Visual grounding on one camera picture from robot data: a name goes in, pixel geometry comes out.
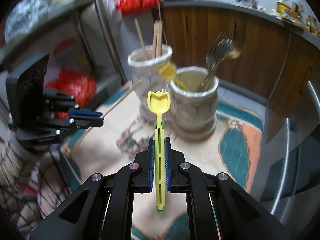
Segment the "metal fork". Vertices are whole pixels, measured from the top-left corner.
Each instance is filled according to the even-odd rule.
[[[214,78],[220,62],[228,57],[235,48],[236,47],[232,39],[229,39],[225,33],[219,34],[206,57],[208,72],[204,81],[198,86],[198,92],[204,92],[210,88],[211,81]]]

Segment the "metal screw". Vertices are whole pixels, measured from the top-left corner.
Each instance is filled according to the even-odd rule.
[[[129,165],[129,168],[132,169],[132,170],[136,170],[137,168],[139,168],[139,164],[137,164],[137,163],[131,163],[131,164]]]
[[[92,179],[93,181],[99,181],[101,178],[102,178],[102,176],[101,176],[101,174],[99,174],[99,173],[93,174],[93,175],[91,176],[91,179]]]
[[[220,174],[218,175],[218,178],[219,178],[220,180],[227,180],[227,179],[228,179],[228,175],[225,174],[225,173],[220,173]]]
[[[190,168],[190,164],[189,163],[181,163],[180,164],[180,167],[184,170],[187,170]]]

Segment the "metal pole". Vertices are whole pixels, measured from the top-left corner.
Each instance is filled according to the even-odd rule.
[[[127,79],[125,77],[124,70],[122,68],[118,52],[116,50],[115,42],[112,38],[111,29],[108,22],[107,14],[104,10],[103,2],[102,0],[95,0],[94,4],[96,7],[104,41],[108,47],[116,72],[120,75],[121,82],[124,85],[127,82]]]
[[[81,14],[78,12],[75,14],[75,16],[72,18],[72,21],[74,22],[76,26],[76,30],[80,37],[80,43],[81,47],[83,49],[83,52],[85,53],[86,60],[88,61],[90,65],[91,72],[95,70],[97,64],[95,62],[94,56],[92,54],[92,51],[89,46],[89,42],[87,39],[87,36],[85,35],[84,28],[81,21]]]

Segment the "yellow container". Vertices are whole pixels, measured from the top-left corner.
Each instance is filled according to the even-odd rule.
[[[277,2],[277,12],[283,17],[288,18],[290,16],[291,8],[285,2],[289,0],[280,0]]]

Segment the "ceramic pot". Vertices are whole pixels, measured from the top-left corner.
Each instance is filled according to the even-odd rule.
[[[146,46],[148,58],[152,58],[153,45]],[[160,57],[145,60],[142,48],[135,50],[128,56],[128,65],[132,68],[132,84],[140,81],[135,92],[140,99],[141,108],[144,112],[150,112],[147,104],[148,92],[157,92],[166,89],[168,83],[158,74],[159,70],[167,64],[172,57],[172,48],[162,45]]]
[[[184,67],[177,72],[179,80],[195,91],[203,81],[207,69],[201,67]],[[197,132],[213,125],[218,104],[219,80],[212,80],[210,89],[206,92],[186,92],[177,87],[174,81],[170,82],[171,88],[171,114],[175,123],[183,130]]]

